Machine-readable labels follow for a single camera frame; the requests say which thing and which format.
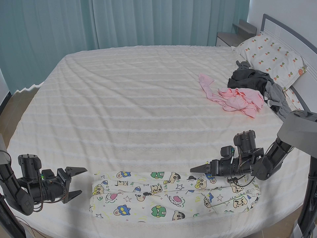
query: pink shirt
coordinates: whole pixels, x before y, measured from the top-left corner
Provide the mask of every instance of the pink shirt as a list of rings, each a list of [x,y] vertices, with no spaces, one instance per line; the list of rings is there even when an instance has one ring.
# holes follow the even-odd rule
[[[224,110],[240,110],[245,115],[255,118],[257,109],[263,107],[264,99],[259,91],[249,88],[219,88],[219,95],[216,95],[209,87],[213,81],[207,75],[199,74],[199,83],[206,92],[207,98],[218,102]]]

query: gray headboard frame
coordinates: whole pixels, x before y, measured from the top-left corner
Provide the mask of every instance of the gray headboard frame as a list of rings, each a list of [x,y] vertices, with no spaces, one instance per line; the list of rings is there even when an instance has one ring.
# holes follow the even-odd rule
[[[263,14],[263,19],[262,19],[262,25],[261,25],[261,31],[264,31],[264,25],[265,25],[265,20],[268,19],[269,21],[275,23],[276,25],[280,26],[281,28],[285,29],[286,31],[288,31],[290,34],[294,35],[296,38],[298,38],[300,41],[302,41],[306,46],[308,46],[315,54],[317,54],[317,47],[314,46],[309,40],[307,40],[306,38],[304,38],[302,35],[300,35],[299,33],[297,33],[296,31],[294,31],[293,29],[291,29],[290,27],[288,27],[287,25],[283,24],[282,22],[276,20],[275,18],[272,18],[271,16],[267,15],[267,14]],[[306,105],[306,103],[304,102],[304,100],[302,99],[302,97],[300,96],[300,94],[296,91],[296,89],[291,86],[290,87],[291,90],[295,93],[295,95],[297,96],[299,102],[301,103],[301,105],[303,106],[303,108],[307,111],[310,111],[308,106]]]

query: cartoon print pajamas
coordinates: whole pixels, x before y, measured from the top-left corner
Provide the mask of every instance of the cartoon print pajamas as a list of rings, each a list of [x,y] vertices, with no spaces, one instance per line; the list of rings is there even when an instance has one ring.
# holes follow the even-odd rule
[[[95,175],[89,211],[107,220],[165,222],[212,212],[245,212],[261,194],[256,180],[240,187],[209,174],[98,171]],[[236,184],[248,184],[250,179],[244,176]]]

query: white bed sheet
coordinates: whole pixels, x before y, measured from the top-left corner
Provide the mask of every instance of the white bed sheet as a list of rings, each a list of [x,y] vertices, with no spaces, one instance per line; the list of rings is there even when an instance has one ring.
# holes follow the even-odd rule
[[[294,149],[269,180],[262,196],[241,214],[211,214],[190,222],[115,223],[90,215],[96,170],[188,172],[220,158],[236,133],[253,129],[257,147],[275,140],[282,121],[265,104],[255,119],[226,112],[206,98],[200,72],[226,87],[243,58],[230,47],[137,46],[67,55],[41,86],[22,116],[8,151],[36,154],[43,169],[86,167],[71,189],[83,193],[67,204],[45,204],[23,216],[53,237],[244,237],[298,208],[307,185],[309,156]]]

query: gray garment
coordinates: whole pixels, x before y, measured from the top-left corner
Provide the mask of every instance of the gray garment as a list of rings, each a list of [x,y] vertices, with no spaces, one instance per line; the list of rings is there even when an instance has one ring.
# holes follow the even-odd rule
[[[251,68],[250,64],[247,61],[242,61],[241,63],[237,60],[236,65],[239,66],[239,69],[249,69]],[[260,71],[258,69],[255,69],[256,72],[260,73],[264,78],[266,78],[268,81],[270,81],[272,84],[274,83],[273,79],[270,77],[270,74]]]
[[[268,106],[284,121],[292,110],[288,106],[282,87],[268,81],[265,86],[264,99],[266,99],[265,97],[268,99]]]

